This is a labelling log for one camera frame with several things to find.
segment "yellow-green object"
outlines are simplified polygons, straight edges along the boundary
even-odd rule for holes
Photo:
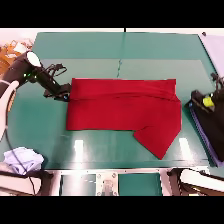
[[[209,97],[205,97],[203,99],[203,103],[206,107],[213,107],[215,106],[214,103],[212,102],[212,98],[209,96]]]

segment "metal frame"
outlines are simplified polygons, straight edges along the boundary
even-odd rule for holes
[[[116,173],[116,174],[134,174],[134,173],[159,173],[161,188],[163,196],[171,196],[172,190],[169,183],[167,172],[173,168],[188,168],[188,167],[171,167],[171,168],[137,168],[137,169],[90,169],[90,170],[46,170],[54,174],[52,179],[50,196],[59,196],[60,181],[62,175],[87,175],[87,174],[102,174],[102,173]],[[201,171],[210,174],[208,166],[190,167],[193,170]]]

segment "metal bracket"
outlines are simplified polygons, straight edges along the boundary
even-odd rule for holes
[[[118,196],[118,173],[96,174],[96,196]]]

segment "red cloth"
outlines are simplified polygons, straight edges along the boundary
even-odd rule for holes
[[[72,79],[66,129],[134,130],[134,137],[162,159],[181,130],[175,88],[175,79]]]

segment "purple object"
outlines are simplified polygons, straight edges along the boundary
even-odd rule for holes
[[[206,134],[204,133],[199,121],[198,121],[198,118],[197,118],[197,115],[195,114],[194,112],[194,109],[192,108],[192,105],[189,104],[189,107],[190,107],[190,112],[191,112],[191,115],[194,119],[194,122],[196,124],[196,127],[198,129],[198,132],[202,138],[202,140],[204,141],[209,153],[210,153],[210,156],[212,157],[212,160],[213,162],[216,164],[216,166],[224,166],[224,162],[221,162],[219,159],[218,159],[218,156],[215,152],[215,150],[213,149],[208,137],[206,136]]]

